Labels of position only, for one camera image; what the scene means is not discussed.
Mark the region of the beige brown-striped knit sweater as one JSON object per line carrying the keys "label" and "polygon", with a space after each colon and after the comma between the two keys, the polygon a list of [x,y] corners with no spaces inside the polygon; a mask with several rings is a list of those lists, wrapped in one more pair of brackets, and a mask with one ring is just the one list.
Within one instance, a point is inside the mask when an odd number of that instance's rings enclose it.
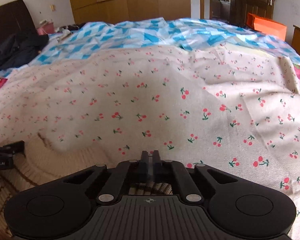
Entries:
{"label": "beige brown-striped knit sweater", "polygon": [[4,219],[4,208],[13,196],[26,189],[62,178],[96,164],[115,167],[119,162],[138,159],[142,151],[160,150],[157,141],[132,144],[131,150],[119,152],[118,143],[104,145],[92,142],[68,151],[59,151],[46,138],[37,134],[25,145],[25,153],[18,153],[14,166],[0,171],[0,239],[11,239],[12,234]]}

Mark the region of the black clothing pile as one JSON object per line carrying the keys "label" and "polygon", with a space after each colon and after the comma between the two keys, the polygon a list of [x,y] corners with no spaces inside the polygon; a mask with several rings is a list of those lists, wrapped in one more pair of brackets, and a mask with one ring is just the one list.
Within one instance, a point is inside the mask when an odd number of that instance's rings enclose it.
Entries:
{"label": "black clothing pile", "polygon": [[10,35],[0,44],[0,70],[18,68],[30,63],[48,45],[49,36],[36,31]]}

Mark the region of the cherry print cream sheet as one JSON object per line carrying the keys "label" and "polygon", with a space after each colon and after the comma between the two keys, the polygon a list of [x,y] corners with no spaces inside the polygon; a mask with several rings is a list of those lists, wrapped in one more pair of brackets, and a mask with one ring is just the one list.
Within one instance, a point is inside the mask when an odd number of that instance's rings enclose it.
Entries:
{"label": "cherry print cream sheet", "polygon": [[288,195],[300,239],[300,80],[285,56],[225,44],[102,50],[14,70],[0,88],[0,145],[35,135],[59,151],[157,141],[198,163]]}

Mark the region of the pink container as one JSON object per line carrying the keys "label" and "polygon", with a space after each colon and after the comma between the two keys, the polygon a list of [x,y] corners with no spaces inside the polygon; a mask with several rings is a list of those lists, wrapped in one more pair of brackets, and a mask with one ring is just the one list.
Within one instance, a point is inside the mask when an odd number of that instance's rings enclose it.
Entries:
{"label": "pink container", "polygon": [[42,20],[39,22],[39,28],[37,29],[37,33],[39,35],[45,35],[45,34],[54,34],[55,28],[54,24],[51,21],[48,20]]}

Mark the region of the blue white patterned quilt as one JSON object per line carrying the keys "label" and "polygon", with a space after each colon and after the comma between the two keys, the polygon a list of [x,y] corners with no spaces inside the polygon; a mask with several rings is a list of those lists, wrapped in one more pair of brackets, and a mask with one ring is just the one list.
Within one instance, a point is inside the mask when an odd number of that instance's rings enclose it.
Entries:
{"label": "blue white patterned quilt", "polygon": [[52,64],[63,59],[87,59],[101,49],[176,46],[186,51],[198,50],[228,42],[260,49],[275,56],[287,56],[300,65],[300,55],[274,35],[229,25],[221,21],[180,18],[166,21],[162,17],[118,24],[88,22],[69,37],[49,35],[42,52],[28,62],[29,66]]}

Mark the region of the dark wooden headboard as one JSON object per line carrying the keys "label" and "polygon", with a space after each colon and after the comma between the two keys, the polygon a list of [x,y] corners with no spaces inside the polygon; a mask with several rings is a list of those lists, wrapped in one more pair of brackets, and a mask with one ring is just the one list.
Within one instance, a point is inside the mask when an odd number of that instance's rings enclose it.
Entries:
{"label": "dark wooden headboard", "polygon": [[12,34],[27,31],[36,32],[36,28],[23,0],[0,6],[0,45]]}

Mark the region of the wooden wardrobe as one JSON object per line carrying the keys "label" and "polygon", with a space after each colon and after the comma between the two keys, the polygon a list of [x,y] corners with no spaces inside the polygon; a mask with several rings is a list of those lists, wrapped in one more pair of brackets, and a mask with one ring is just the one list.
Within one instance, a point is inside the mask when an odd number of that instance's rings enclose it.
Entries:
{"label": "wooden wardrobe", "polygon": [[191,0],[70,0],[75,23],[141,21],[191,16]]}

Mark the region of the orange box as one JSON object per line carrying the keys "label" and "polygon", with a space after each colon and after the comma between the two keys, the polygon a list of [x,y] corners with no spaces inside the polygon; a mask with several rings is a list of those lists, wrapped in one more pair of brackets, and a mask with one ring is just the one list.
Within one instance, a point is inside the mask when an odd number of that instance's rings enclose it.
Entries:
{"label": "orange box", "polygon": [[273,35],[285,41],[287,26],[274,20],[247,13],[246,25],[264,34]]}

